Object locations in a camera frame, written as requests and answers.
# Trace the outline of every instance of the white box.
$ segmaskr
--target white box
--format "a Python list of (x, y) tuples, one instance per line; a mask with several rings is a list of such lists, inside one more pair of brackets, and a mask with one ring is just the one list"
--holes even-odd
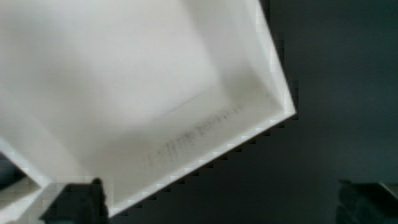
[(293, 114), (258, 0), (0, 2), (0, 223), (94, 177), (114, 216)]

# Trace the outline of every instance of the black surface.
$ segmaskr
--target black surface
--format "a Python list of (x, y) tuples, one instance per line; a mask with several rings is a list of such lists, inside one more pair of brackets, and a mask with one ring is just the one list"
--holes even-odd
[(337, 180), (398, 180), (398, 1), (272, 0), (270, 26), (298, 120), (115, 224), (332, 224)]
[(101, 180), (69, 184), (41, 216), (46, 224), (108, 224)]
[(23, 179), (25, 173), (0, 153), (0, 191)]

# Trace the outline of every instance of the white tray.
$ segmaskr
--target white tray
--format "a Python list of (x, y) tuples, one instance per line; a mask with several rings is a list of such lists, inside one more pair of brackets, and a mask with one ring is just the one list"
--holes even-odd
[(258, 0), (0, 2), (0, 223), (94, 177), (114, 216), (293, 114)]

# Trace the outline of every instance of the dark background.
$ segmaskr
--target dark background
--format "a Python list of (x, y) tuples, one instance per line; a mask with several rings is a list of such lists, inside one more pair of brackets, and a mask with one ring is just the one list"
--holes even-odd
[(398, 1), (263, 1), (298, 116), (114, 224), (332, 224), (337, 180), (398, 182)]

